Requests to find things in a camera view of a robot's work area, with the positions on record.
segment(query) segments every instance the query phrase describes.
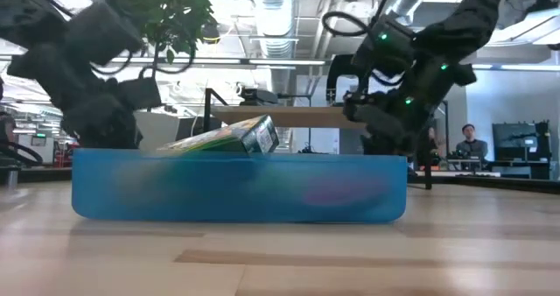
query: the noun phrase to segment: green leaves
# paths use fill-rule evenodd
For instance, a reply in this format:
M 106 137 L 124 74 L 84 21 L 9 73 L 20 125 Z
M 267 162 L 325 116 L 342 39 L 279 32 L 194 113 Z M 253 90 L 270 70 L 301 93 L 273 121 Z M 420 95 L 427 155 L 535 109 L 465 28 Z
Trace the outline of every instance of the green leaves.
M 177 53 L 189 53 L 202 39 L 202 26 L 214 21 L 210 0 L 123 0 L 130 7 L 143 37 L 149 43 L 168 49 L 172 63 Z

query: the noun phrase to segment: blue plastic bin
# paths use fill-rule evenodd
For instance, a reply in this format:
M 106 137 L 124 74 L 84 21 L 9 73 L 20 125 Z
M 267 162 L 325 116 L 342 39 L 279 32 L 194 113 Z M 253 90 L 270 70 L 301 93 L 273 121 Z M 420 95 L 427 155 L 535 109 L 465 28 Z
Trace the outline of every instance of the blue plastic bin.
M 152 222 L 360 222 L 399 218 L 406 158 L 76 150 L 73 209 Z

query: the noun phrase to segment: wooden shelf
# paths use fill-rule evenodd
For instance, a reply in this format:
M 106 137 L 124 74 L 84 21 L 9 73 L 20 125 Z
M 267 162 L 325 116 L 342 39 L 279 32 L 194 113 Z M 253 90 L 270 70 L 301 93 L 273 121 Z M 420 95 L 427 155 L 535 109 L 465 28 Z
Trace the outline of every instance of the wooden shelf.
M 213 106 L 212 115 L 226 124 L 269 115 L 277 127 L 363 129 L 342 115 L 339 107 Z

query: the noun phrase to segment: wooden surface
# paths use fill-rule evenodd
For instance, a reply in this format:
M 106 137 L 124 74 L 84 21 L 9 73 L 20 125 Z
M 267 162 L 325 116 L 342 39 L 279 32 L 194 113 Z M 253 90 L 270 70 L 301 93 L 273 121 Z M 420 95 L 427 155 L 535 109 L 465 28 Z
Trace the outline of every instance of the wooden surface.
M 69 184 L 0 197 L 18 296 L 560 295 L 560 197 L 409 189 L 393 225 L 88 221 Z
M 233 124 L 253 117 L 269 115 L 277 127 L 364 129 L 364 123 L 354 123 L 337 107 L 251 107 L 213 106 L 212 115 L 223 123 Z

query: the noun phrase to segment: cardboard box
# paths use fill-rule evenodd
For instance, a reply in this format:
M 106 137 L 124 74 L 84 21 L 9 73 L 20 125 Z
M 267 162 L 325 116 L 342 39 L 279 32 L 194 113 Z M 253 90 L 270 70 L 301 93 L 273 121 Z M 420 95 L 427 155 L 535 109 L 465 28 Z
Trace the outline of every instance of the cardboard box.
M 159 151 L 273 152 L 279 144 L 270 116 L 258 116 L 227 127 L 165 144 Z

